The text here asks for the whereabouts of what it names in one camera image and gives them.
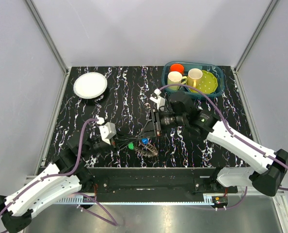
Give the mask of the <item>green key tag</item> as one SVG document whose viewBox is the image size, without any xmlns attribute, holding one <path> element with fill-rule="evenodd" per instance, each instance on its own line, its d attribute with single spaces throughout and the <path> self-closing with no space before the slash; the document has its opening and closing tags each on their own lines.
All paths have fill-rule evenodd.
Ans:
<svg viewBox="0 0 288 233">
<path fill-rule="evenodd" d="M 129 148 L 130 150 L 134 150 L 134 144 L 133 144 L 133 143 L 129 143 L 129 144 L 128 144 L 128 148 Z"/>
</svg>

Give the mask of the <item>blue key tag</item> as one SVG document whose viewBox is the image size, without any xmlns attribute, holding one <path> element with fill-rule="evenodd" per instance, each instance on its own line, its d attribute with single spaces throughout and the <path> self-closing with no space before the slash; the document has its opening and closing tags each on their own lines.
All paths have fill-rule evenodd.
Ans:
<svg viewBox="0 0 288 233">
<path fill-rule="evenodd" d="M 142 143 L 143 143 L 144 145 L 147 145 L 147 144 L 149 143 L 149 140 L 148 140 L 147 138 L 143 138 L 143 139 L 142 139 Z"/>
</svg>

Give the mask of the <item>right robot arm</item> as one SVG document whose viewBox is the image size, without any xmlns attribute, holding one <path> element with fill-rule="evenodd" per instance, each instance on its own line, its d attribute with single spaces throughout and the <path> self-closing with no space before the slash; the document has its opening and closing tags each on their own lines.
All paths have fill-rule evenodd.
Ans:
<svg viewBox="0 0 288 233">
<path fill-rule="evenodd" d="M 150 96 L 156 104 L 150 118 L 140 133 L 140 138 L 159 137 L 168 129 L 183 127 L 197 140 L 208 140 L 227 149 L 244 160 L 249 167 L 218 167 L 209 180 L 213 192 L 230 186 L 253 187 L 258 192 L 273 197 L 287 172 L 288 152 L 266 148 L 228 126 L 212 112 L 197 110 L 193 101 L 183 92 L 170 98 L 171 111 L 165 107 L 165 98 L 159 89 Z"/>
</svg>

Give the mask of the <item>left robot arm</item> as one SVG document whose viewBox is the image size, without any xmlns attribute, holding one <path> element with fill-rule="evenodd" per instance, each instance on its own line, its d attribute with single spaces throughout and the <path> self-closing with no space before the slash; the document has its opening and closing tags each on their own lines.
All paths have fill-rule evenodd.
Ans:
<svg viewBox="0 0 288 233">
<path fill-rule="evenodd" d="M 22 231 L 39 213 L 70 194 L 98 191 L 86 160 L 95 153 L 123 149 L 135 140 L 135 136 L 120 133 L 90 138 L 73 132 L 65 149 L 37 177 L 9 196 L 0 195 L 0 220 L 6 231 Z"/>
</svg>

